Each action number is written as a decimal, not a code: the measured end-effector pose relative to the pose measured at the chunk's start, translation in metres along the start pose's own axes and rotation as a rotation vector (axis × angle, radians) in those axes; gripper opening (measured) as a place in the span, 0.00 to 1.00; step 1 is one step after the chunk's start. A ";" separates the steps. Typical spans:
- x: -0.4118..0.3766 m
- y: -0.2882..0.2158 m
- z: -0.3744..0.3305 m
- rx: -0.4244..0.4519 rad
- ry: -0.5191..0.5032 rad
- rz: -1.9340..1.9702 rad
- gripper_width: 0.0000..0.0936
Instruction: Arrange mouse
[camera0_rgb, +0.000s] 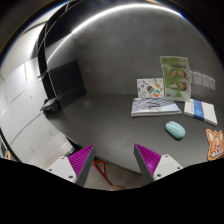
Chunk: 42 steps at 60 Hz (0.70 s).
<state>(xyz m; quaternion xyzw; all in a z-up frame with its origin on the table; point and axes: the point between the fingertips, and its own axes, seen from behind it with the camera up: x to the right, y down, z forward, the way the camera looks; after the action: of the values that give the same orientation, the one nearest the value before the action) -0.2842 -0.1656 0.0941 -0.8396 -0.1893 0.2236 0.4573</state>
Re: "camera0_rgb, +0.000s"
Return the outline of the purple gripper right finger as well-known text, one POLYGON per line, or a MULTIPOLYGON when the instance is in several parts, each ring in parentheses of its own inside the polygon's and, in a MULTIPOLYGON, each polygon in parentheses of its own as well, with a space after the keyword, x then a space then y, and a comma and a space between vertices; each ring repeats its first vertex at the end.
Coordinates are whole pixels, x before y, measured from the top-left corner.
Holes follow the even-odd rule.
POLYGON ((146 184, 150 184, 183 168, 170 155, 160 155, 142 145, 134 145, 134 155, 146 184))

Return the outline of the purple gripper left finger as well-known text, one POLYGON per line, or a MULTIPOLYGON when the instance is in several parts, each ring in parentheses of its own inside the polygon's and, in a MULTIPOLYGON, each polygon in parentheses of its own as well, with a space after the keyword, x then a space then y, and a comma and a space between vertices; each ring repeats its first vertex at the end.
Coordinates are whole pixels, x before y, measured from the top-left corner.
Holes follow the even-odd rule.
POLYGON ((90 145, 69 157, 59 157, 47 168, 47 171, 83 187, 86 183, 94 157, 95 149, 93 145, 90 145))

